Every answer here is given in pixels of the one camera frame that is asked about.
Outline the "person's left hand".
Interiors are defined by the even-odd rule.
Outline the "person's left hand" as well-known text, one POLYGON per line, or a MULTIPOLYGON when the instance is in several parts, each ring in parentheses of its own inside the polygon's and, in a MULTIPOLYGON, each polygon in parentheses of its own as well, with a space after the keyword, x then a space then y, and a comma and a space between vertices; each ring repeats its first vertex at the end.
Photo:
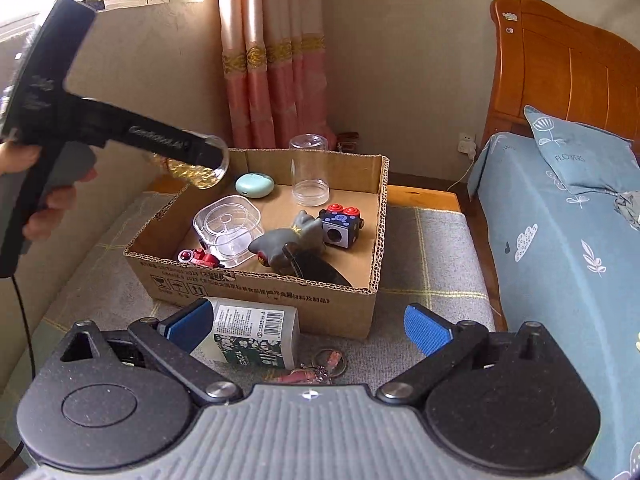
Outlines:
MULTIPOLYGON (((15 142, 1 144, 1 174, 18 174, 29 170, 38 162, 41 148, 37 145, 22 145, 15 142)), ((46 198, 43 210, 35 212, 26 226, 23 235, 26 240, 39 242, 46 240, 60 225, 66 211, 74 208, 77 200, 75 185, 54 188, 46 198)))

